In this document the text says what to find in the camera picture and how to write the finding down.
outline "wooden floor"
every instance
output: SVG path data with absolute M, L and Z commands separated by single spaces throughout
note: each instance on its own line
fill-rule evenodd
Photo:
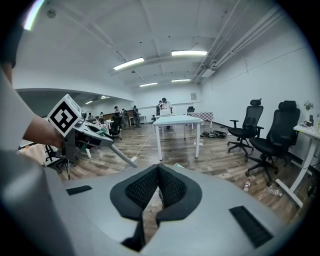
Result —
M 121 132 L 123 140 L 116 140 L 115 145 L 128 158 L 136 156 L 141 149 L 137 155 L 138 160 L 136 163 L 138 166 L 158 164 L 160 161 L 153 127 L 151 124 L 142 124 L 141 126 L 139 129 L 133 127 L 123 128 Z M 209 128 L 209 122 L 206 122 L 204 126 L 201 126 L 201 131 Z M 213 129 L 228 132 L 226 128 L 220 128 L 220 125 L 217 124 L 213 125 Z M 204 139 L 203 146 L 200 146 L 199 158 L 196 159 L 195 136 L 196 129 L 192 130 L 191 126 L 186 126 L 186 139 L 183 138 L 182 126 L 177 126 L 174 131 L 165 132 L 165 140 L 161 140 L 162 163 L 170 165 L 178 163 L 195 172 L 213 175 L 228 180 L 239 188 L 243 188 L 247 180 L 245 172 L 256 163 L 251 160 L 245 162 L 244 152 L 237 148 L 232 150 L 231 153 L 227 152 L 227 142 L 236 141 L 236 138 L 232 135 L 228 135 L 224 139 L 201 138 Z M 109 148 L 93 148 L 91 155 L 92 158 L 88 159 L 85 153 L 80 154 L 77 165 L 70 171 L 71 179 L 109 175 L 129 168 Z M 252 155 L 259 157 L 260 153 L 255 150 Z M 274 175 L 271 171 L 271 177 L 274 180 L 279 178 L 290 187 L 299 174 L 299 168 L 292 163 L 284 167 L 284 162 L 280 159 L 275 159 L 275 165 L 279 167 L 279 174 Z M 67 178 L 66 172 L 63 171 L 60 177 L 62 180 L 65 180 Z M 248 193 L 271 208 L 284 223 L 289 224 L 297 220 L 308 210 L 312 197 L 307 197 L 307 189 L 313 182 L 313 176 L 309 177 L 306 175 L 296 190 L 296 195 L 304 204 L 302 209 L 283 191 L 283 196 L 281 197 L 268 194 L 266 185 L 267 175 L 262 169 L 254 170 L 249 178 L 251 179 L 251 187 Z M 155 218 L 157 212 L 161 211 L 161 209 L 162 203 L 157 190 L 143 212 L 144 231 L 147 242 L 157 230 Z

